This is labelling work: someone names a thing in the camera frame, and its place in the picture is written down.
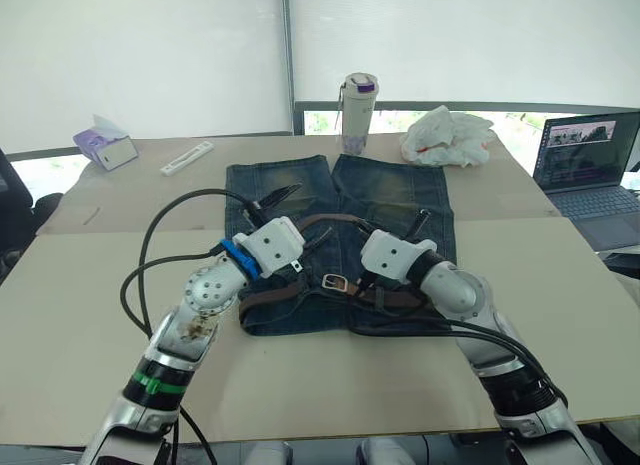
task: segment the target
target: water bottle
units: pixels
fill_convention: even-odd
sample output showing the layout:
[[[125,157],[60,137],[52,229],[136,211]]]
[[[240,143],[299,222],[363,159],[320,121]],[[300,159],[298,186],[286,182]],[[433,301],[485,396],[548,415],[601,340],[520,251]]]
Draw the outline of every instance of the water bottle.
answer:
[[[360,155],[367,144],[371,114],[378,95],[378,79],[369,73],[347,75],[342,96],[342,151]]]

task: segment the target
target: belt buckle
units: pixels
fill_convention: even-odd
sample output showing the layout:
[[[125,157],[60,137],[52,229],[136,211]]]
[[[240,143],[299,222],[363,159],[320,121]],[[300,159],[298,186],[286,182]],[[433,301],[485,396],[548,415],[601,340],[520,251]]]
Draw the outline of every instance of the belt buckle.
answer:
[[[345,277],[336,273],[325,273],[322,277],[322,288],[326,288],[327,290],[347,293],[348,284],[349,281]]]

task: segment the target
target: denim pants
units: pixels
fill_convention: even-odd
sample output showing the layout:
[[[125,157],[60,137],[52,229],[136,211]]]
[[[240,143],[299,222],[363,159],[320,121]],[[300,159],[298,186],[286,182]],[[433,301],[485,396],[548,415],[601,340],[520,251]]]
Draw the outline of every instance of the denim pants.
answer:
[[[438,253],[456,260],[453,211],[449,206],[442,168],[379,162],[362,157],[341,155],[333,173],[321,155],[274,163],[232,165],[227,168],[226,188],[251,200],[259,200],[271,191],[300,184],[286,200],[268,210],[268,218],[288,216],[296,221],[318,213],[343,213],[364,218],[376,228],[404,236],[418,211],[427,209],[430,217],[416,234],[416,239],[430,239]],[[242,214],[242,206],[227,200],[225,233],[250,233],[251,224]],[[243,319],[243,328],[254,335],[284,335],[339,328],[367,329],[381,318],[380,312],[347,306],[341,292],[322,288],[325,274],[342,275],[355,283],[363,272],[360,250],[367,237],[356,227],[342,222],[318,222],[304,233],[313,242],[325,235],[318,246],[303,255],[303,271],[291,267],[259,279],[242,291],[243,299],[253,293],[283,288],[299,281],[303,290],[297,297],[252,309]],[[397,290],[400,285],[379,280],[379,286]],[[415,324],[387,327],[388,335],[411,335]]]

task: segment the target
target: plastic bag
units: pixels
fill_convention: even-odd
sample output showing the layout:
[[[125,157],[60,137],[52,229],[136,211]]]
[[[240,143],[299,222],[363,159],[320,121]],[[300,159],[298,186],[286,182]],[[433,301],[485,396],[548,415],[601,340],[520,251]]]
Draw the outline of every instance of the plastic bag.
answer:
[[[402,156],[421,165],[480,165],[489,160],[487,144],[497,137],[493,122],[444,105],[430,111],[400,138]]]

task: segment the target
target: table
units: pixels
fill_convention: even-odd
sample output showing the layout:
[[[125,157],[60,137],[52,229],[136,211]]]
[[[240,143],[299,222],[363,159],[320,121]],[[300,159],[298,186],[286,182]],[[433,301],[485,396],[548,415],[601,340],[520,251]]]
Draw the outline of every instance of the table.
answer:
[[[402,163],[399,134],[371,135],[365,156]],[[333,167],[339,155],[335,137],[234,137],[211,139],[216,149],[172,177],[160,167],[203,139],[136,140],[140,157],[106,173],[91,163],[78,185],[62,199],[44,233],[135,232],[173,198],[198,189],[224,187],[225,169],[233,163],[326,155]],[[499,141],[489,145],[482,167],[447,167],[445,175],[456,220],[560,216],[538,186]],[[224,228],[224,200],[198,198],[168,215],[160,230]]]
[[[224,139],[170,178],[151,172],[200,140],[148,141],[139,144],[139,160],[117,171],[89,168],[0,288],[0,443],[82,445],[98,426],[144,349],[117,295],[137,262],[141,231],[161,205],[194,188],[222,186],[228,163],[321,150],[334,150],[333,162],[333,140]],[[396,140],[372,136],[369,156],[399,161]],[[498,308],[567,393],[577,420],[640,414],[640,369],[632,365],[640,349],[637,307],[506,150],[493,144],[491,152],[484,167],[445,172],[459,264],[487,277]],[[221,211],[216,202],[211,207]],[[151,258],[202,251],[222,236],[222,213],[211,218],[212,208],[204,214],[200,206],[167,217]],[[88,221],[87,212],[94,214]],[[196,267],[149,272],[154,323]],[[233,310],[185,400],[212,441],[497,426],[450,339],[343,331],[256,338],[241,331]]]

